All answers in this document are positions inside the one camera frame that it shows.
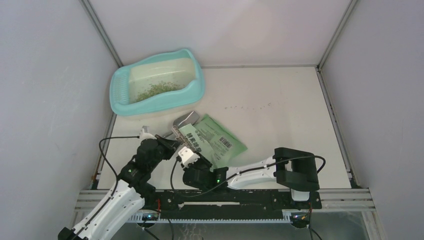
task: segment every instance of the wire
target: wire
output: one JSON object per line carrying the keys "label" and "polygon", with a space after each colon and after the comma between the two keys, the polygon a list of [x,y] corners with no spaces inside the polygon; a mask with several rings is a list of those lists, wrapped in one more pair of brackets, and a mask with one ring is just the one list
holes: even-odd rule
{"label": "wire", "polygon": [[[325,159],[325,158],[323,158],[322,156],[318,156],[318,155],[293,157],[293,158],[289,158],[289,159],[279,160],[279,161],[276,161],[276,162],[271,163],[271,164],[269,164],[269,165],[264,165],[264,166],[259,166],[259,167],[254,167],[254,168],[249,168],[249,169],[246,169],[246,170],[243,170],[243,171],[240,171],[240,172],[236,172],[236,173],[234,173],[233,175],[229,176],[229,177],[228,177],[227,179],[225,179],[224,181],[222,181],[221,183],[219,183],[218,185],[216,185],[216,186],[212,187],[211,189],[209,189],[209,190],[207,190],[207,191],[205,191],[205,192],[202,192],[202,193],[200,193],[200,194],[190,195],[190,196],[189,196],[189,195],[182,195],[182,194],[179,194],[179,193],[177,193],[177,194],[178,194],[178,195],[180,195],[180,196],[182,196],[182,197],[184,197],[184,198],[194,198],[194,197],[198,197],[198,196],[201,196],[201,195],[207,194],[207,193],[209,193],[209,192],[211,192],[211,191],[215,190],[216,188],[219,188],[220,186],[222,186],[223,184],[225,184],[226,182],[228,182],[230,179],[234,178],[234,177],[235,177],[235,176],[237,176],[237,175],[241,175],[241,174],[244,174],[244,173],[247,173],[247,172],[251,172],[251,171],[261,170],[261,169],[264,169],[265,167],[266,167],[266,168],[269,168],[269,167],[275,166],[275,165],[277,165],[277,164],[284,163],[284,162],[288,162],[288,161],[293,161],[293,160],[298,160],[298,159],[307,159],[307,158],[316,158],[316,159],[321,159],[321,160],[323,161],[323,163],[322,163],[321,167],[318,169],[319,171],[321,171],[321,169],[323,169],[323,167],[324,167],[324,166],[325,166],[325,164],[326,164],[326,159]],[[171,189],[172,189],[174,192],[175,192],[175,189],[174,189],[174,185],[173,185],[173,175],[174,175],[175,166],[177,165],[177,161],[178,161],[178,160],[176,160],[176,161],[175,161],[175,163],[174,163],[174,165],[173,165],[173,168],[172,168],[172,171],[171,171],[171,176],[170,176]]]}
{"label": "wire", "polygon": [[141,229],[143,231],[146,231],[146,233],[148,233],[150,236],[154,237],[154,239],[156,240],[160,240],[156,235],[154,235],[151,231],[149,231],[147,228],[144,227],[145,223],[146,223],[147,219],[143,221],[143,223],[140,225]]}
{"label": "wire", "polygon": [[318,170],[316,171],[317,174],[319,174],[321,172],[321,170],[324,168],[324,166],[326,165],[326,159],[323,157],[319,157],[319,156],[315,156],[317,159],[321,159],[322,160],[322,165],[318,168]]}
{"label": "wire", "polygon": [[160,240],[157,236],[155,236],[151,231],[149,231],[147,228],[143,229],[146,233],[150,234],[150,236],[154,237],[156,240]]}
{"label": "wire", "polygon": [[104,161],[107,163],[107,165],[109,165],[109,168],[112,170],[113,175],[115,175],[115,178],[116,178],[115,187],[113,188],[113,191],[110,194],[110,198],[113,197],[113,195],[115,194],[115,191],[117,190],[119,179],[118,179],[117,171],[115,171],[114,167],[111,165],[109,160],[106,158],[105,153],[103,152],[102,142],[106,141],[106,140],[110,140],[110,139],[139,139],[139,138],[140,138],[140,136],[110,136],[110,137],[105,137],[98,142],[98,149],[100,149],[100,154],[103,157]]}
{"label": "wire", "polygon": [[[109,202],[109,200],[112,199],[113,195],[115,194],[115,191],[117,190],[118,187],[118,174],[117,171],[115,171],[114,167],[111,165],[111,163],[108,161],[108,159],[105,156],[105,153],[103,152],[103,148],[102,148],[102,142],[109,140],[109,139],[139,139],[140,136],[110,136],[110,137],[105,137],[102,140],[100,140],[98,142],[98,149],[100,150],[100,154],[103,157],[104,161],[107,163],[107,165],[109,165],[110,169],[112,170],[113,174],[115,175],[116,178],[116,182],[115,182],[115,187],[113,188],[112,193],[110,194],[109,198],[103,203],[103,205],[101,205],[101,207],[93,214],[92,217],[90,217],[90,219],[84,224],[85,226],[89,225],[91,223],[91,221],[97,216],[97,214],[99,214],[99,212],[105,207],[105,205]],[[71,240],[75,240],[75,238],[85,229],[85,227],[83,226],[81,228],[81,230],[79,230],[75,236],[73,236],[73,238]]]}
{"label": "wire", "polygon": [[309,234],[310,234],[310,239],[314,240],[314,236],[312,235],[312,233],[316,234],[316,236],[319,238],[319,240],[323,240],[321,238],[321,236],[318,234],[318,232],[316,232],[314,229],[312,229],[311,223],[312,223],[312,202],[309,203]]}
{"label": "wire", "polygon": [[[162,213],[162,211],[158,211],[158,210],[151,209],[151,208],[143,208],[143,210],[150,210],[150,211],[154,211],[154,212],[156,212],[156,213],[158,213],[158,214],[161,214],[161,213]],[[169,227],[171,228],[171,234],[172,234],[171,239],[172,239],[172,240],[174,240],[174,236],[175,236],[175,233],[174,233],[174,226],[173,226],[173,224],[172,224],[171,220],[169,220],[169,219],[166,219],[166,220],[168,221],[168,223],[169,223]]]}
{"label": "wire", "polygon": [[311,224],[312,224],[312,201],[309,201],[309,234],[310,234],[310,239],[314,240],[314,236],[312,235]]}
{"label": "wire", "polygon": [[319,240],[323,240],[322,238],[321,238],[321,236],[314,230],[314,229],[312,229],[312,228],[310,228],[310,230],[314,233],[314,234],[316,234],[316,236],[319,238]]}

